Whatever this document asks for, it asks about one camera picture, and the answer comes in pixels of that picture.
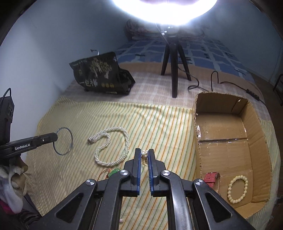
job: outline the red watch strap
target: red watch strap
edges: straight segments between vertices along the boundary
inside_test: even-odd
[[[205,175],[205,178],[203,180],[205,183],[209,185],[209,187],[213,189],[215,186],[216,180],[219,180],[219,177],[220,175],[218,172],[214,172],[214,173],[210,172]],[[214,190],[218,192],[218,189],[219,189],[219,182],[218,182],[217,188],[214,188]]]

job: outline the tree illustration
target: tree illustration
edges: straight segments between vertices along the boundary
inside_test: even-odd
[[[100,61],[97,58],[94,58],[90,65],[91,72],[95,73],[97,77],[97,72],[103,73],[105,72],[104,77],[106,79],[109,78],[109,72],[112,70],[112,67],[108,65],[106,62]]]

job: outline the black plastic bag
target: black plastic bag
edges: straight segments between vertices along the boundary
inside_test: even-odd
[[[78,84],[95,92],[128,95],[135,80],[121,69],[114,52],[83,58],[70,63]]]

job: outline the tripod leg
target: tripod leg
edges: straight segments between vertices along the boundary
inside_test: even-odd
[[[179,52],[179,54],[180,54],[180,57],[181,57],[181,60],[182,60],[184,69],[185,69],[185,71],[187,72],[187,73],[186,73],[187,78],[188,78],[189,81],[191,81],[191,76],[190,76],[190,71],[189,71],[189,67],[188,67],[188,64],[187,64],[186,56],[185,56],[185,54],[184,54],[183,47],[181,46],[180,43],[178,43],[178,52]]]
[[[167,63],[168,63],[168,60],[169,60],[169,55],[170,55],[169,45],[166,44],[165,52],[164,52],[164,58],[163,58],[163,64],[162,64],[162,70],[161,70],[161,75],[165,74]]]
[[[176,43],[170,45],[171,77],[172,77],[172,97],[178,94],[178,47]]]

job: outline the bed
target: bed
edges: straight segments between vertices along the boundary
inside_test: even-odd
[[[216,69],[220,81],[249,88],[264,100],[251,75],[219,41],[203,38],[182,41],[182,46],[190,57],[187,59],[190,72],[198,77],[201,87],[210,89],[210,74]],[[74,149],[66,156],[56,155],[52,145],[28,152],[27,190],[42,215],[86,179],[102,179],[98,177],[105,168],[98,166],[93,157],[98,145],[87,145],[87,138],[106,127],[123,126],[128,131],[130,151],[125,161],[133,158],[135,148],[153,148],[156,158],[164,161],[169,170],[183,179],[195,178],[192,107],[201,90],[188,91],[192,83],[185,73],[179,73],[178,97],[171,97],[170,64],[165,76],[160,76],[164,48],[161,39],[153,38],[130,41],[116,51],[120,67],[129,70],[136,81],[128,96],[85,92],[73,81],[41,119],[37,135],[54,132],[62,126],[70,128],[74,135]],[[214,80],[213,91],[247,98],[261,120],[272,164],[271,195],[261,211],[246,218],[256,229],[263,230],[276,199],[280,168],[278,143],[268,110],[262,102],[234,85],[217,84]],[[117,157],[116,152],[122,152],[123,136],[115,133],[111,136],[112,145],[104,150],[102,161],[111,161]],[[70,141],[68,133],[61,133],[59,140],[57,148],[64,151]],[[147,166],[142,165],[141,171],[141,195],[123,199],[121,218],[124,222],[119,229],[167,229],[166,199],[150,196]]]

